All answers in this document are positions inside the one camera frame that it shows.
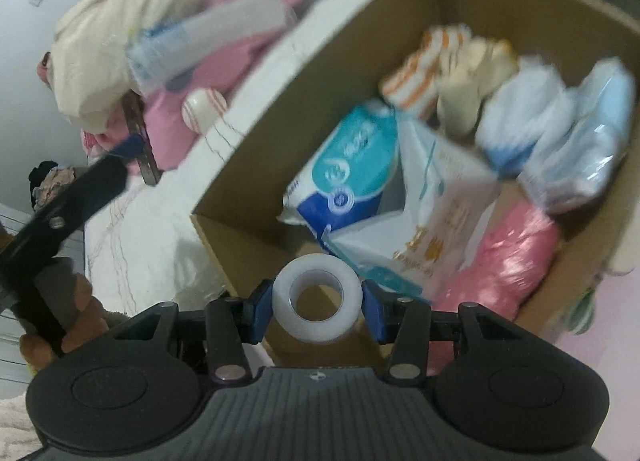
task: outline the plastic bag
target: plastic bag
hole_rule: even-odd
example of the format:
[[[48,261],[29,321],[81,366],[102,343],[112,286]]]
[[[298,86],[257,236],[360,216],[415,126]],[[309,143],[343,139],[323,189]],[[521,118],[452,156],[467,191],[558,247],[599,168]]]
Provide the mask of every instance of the plastic bag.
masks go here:
[[[564,213],[599,197],[628,141],[636,88],[619,59],[596,63],[577,90],[575,127],[531,156],[518,181],[535,205]]]
[[[324,242],[359,275],[431,300],[460,267],[498,182],[480,160],[414,117],[397,118],[404,210],[332,232]]]
[[[454,274],[434,301],[436,311],[457,313],[463,302],[477,302],[508,320],[538,287],[556,253],[560,231],[542,210],[520,201],[485,235],[472,264]],[[450,345],[432,343],[429,375],[453,361]]]
[[[398,166],[394,115],[380,101],[351,111],[289,185],[278,220],[321,239],[374,216]]]
[[[521,71],[487,101],[476,144],[501,176],[516,176],[536,152],[553,146],[575,121],[575,94],[554,66],[520,59]]]
[[[279,32],[294,22],[285,0],[235,0],[185,21],[143,30],[126,47],[127,64],[143,96],[244,38]]]

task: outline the pink clothing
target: pink clothing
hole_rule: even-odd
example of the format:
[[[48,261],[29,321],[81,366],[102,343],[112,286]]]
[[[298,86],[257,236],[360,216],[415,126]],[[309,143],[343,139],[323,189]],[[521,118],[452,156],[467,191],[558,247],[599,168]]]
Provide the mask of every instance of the pink clothing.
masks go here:
[[[42,60],[36,66],[36,73],[38,74],[38,78],[47,86],[49,86],[49,88],[51,87],[49,85],[49,69],[48,69],[50,60],[51,60],[51,53],[50,51],[47,51],[47,53],[44,54],[44,57],[42,58]]]
[[[474,262],[447,281],[433,309],[457,312],[470,301],[514,320],[520,304],[544,279],[559,240],[558,226],[542,210],[520,201],[482,238]],[[431,373],[452,359],[450,345],[431,343]]]
[[[80,136],[82,139],[82,148],[90,158],[98,158],[106,151],[113,149],[120,142],[126,140],[129,137],[129,128],[124,119],[122,105],[118,103],[117,106],[113,108],[108,121],[108,129],[105,133],[91,134],[85,130],[81,130]],[[127,168],[130,174],[140,174],[140,165],[136,160],[129,162]]]
[[[231,0],[210,0],[217,5]],[[286,0],[295,6],[301,0]],[[175,78],[168,87],[155,91],[145,99],[145,123],[154,157],[161,170],[177,167],[186,157],[198,139],[182,120],[182,103],[187,95],[197,88],[213,88],[223,95],[231,95],[251,71],[264,51],[280,37],[280,33],[248,38],[218,50],[193,70]],[[122,125],[116,117],[111,117],[108,130],[96,138],[100,145],[111,149],[122,141]]]

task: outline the white ball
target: white ball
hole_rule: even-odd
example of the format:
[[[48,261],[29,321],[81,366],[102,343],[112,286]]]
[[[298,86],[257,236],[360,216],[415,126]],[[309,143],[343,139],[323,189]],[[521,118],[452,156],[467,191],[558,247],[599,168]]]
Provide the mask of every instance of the white ball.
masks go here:
[[[207,134],[226,112],[226,100],[215,89],[195,89],[182,103],[182,120],[196,134]]]

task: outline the clothes pile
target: clothes pile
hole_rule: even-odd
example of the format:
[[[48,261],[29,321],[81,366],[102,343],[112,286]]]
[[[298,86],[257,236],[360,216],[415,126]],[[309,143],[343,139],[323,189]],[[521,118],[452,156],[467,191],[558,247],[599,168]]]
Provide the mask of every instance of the clothes pile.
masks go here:
[[[235,1],[241,2],[82,0],[63,16],[50,53],[38,64],[38,76],[52,88],[63,115],[82,129],[82,143],[89,156],[98,156],[128,136],[120,99],[133,90],[145,102],[146,129],[158,167],[170,170],[182,162],[200,135],[224,114],[238,86],[292,22],[277,29],[271,24],[252,31],[241,22],[240,26],[223,26],[222,35],[214,35],[215,50],[199,56],[151,90],[137,80],[140,68],[132,66],[132,55],[140,49],[136,43],[143,40],[147,56],[151,54],[157,66],[166,45],[177,44],[184,37],[194,16],[209,12],[216,19],[217,7],[234,6]],[[303,12],[317,0],[282,1]],[[249,4],[236,4],[236,18],[259,18]],[[224,24],[226,17],[221,14],[217,19]],[[219,33],[220,22],[211,21],[208,26],[213,31],[217,26]],[[192,94],[198,99],[196,110],[194,101],[188,101]]]

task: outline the blue logo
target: blue logo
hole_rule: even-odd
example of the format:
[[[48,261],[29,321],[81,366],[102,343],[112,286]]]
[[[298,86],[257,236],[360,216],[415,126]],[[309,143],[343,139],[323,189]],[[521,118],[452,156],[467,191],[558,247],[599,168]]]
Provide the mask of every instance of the blue logo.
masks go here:
[[[355,196],[349,187],[336,188],[329,194],[329,210],[332,214],[347,214],[353,208]]]

